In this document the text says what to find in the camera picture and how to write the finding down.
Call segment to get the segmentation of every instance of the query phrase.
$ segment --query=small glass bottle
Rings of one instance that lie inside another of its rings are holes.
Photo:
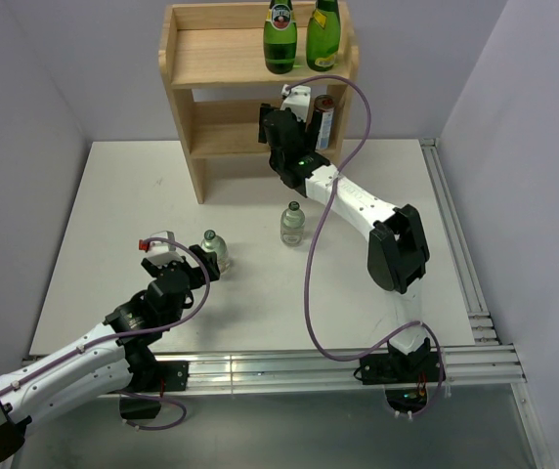
[[[303,240],[303,229],[306,215],[299,208],[298,202],[290,202],[281,214],[279,234],[281,241],[287,246],[298,246]]]
[[[208,230],[203,234],[201,249],[205,252],[215,252],[217,254],[217,264],[219,272],[223,274],[230,267],[230,255],[228,245],[225,240],[218,236],[214,230]]]

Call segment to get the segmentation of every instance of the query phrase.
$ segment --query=wooden shelf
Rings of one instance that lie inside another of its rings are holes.
[[[280,100],[271,101],[271,104],[278,107]],[[258,143],[259,112],[259,100],[195,103],[191,157],[269,157],[269,146]],[[321,154],[330,157],[335,147],[332,138],[329,148]]]
[[[270,73],[264,64],[262,28],[209,29],[178,32],[173,68],[173,88],[251,86],[291,83],[316,71],[306,65],[306,29],[297,33],[297,58],[294,69],[283,75]],[[349,67],[340,55],[330,73],[349,78]],[[333,83],[321,80],[321,84]]]
[[[193,89],[294,83],[319,73],[305,64],[306,32],[314,1],[293,2],[297,22],[297,58],[289,73],[270,73],[264,62],[263,26],[269,2],[172,5],[167,7],[158,61],[197,200],[205,196],[205,162],[211,158],[264,155],[258,144],[261,100],[200,102]],[[360,51],[345,2],[340,3],[342,34],[336,66],[330,73],[355,79]],[[337,160],[342,150],[352,90],[337,80],[321,80],[336,101],[329,149]]]

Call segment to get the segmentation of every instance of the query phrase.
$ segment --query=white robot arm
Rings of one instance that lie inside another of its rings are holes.
[[[311,96],[307,86],[282,90],[281,109],[262,105],[259,141],[271,147],[269,163],[291,189],[327,205],[337,180],[332,210],[368,243],[367,268],[373,280],[393,295],[397,326],[421,320],[420,279],[429,249],[418,211],[380,200],[338,173],[337,168],[306,142],[305,119]],[[428,353],[423,328],[409,328],[389,342],[405,356]]]
[[[170,232],[156,236],[174,241]],[[147,253],[142,265],[154,278],[146,290],[71,344],[0,376],[0,462],[19,450],[26,436],[63,413],[110,392],[143,391],[158,378],[149,344],[181,319],[193,304],[193,290],[206,277],[170,244],[140,247]],[[189,251],[210,281],[219,279],[216,254],[199,246]]]

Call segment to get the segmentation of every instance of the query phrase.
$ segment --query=white wall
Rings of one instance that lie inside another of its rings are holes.
[[[0,0],[0,373],[27,352],[85,158],[73,115]]]
[[[499,334],[559,467],[559,2],[509,0],[442,136]]]
[[[157,66],[164,6],[176,0],[6,1],[90,139],[177,137]],[[373,136],[439,136],[505,0],[349,4]],[[360,103],[354,116],[359,136]]]

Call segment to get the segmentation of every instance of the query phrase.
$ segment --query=green glass bottle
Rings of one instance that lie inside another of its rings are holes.
[[[290,0],[271,0],[264,23],[264,60],[269,71],[288,73],[297,54],[297,24]]]
[[[306,61],[316,71],[328,71],[336,63],[340,45],[338,0],[317,0],[308,23]]]

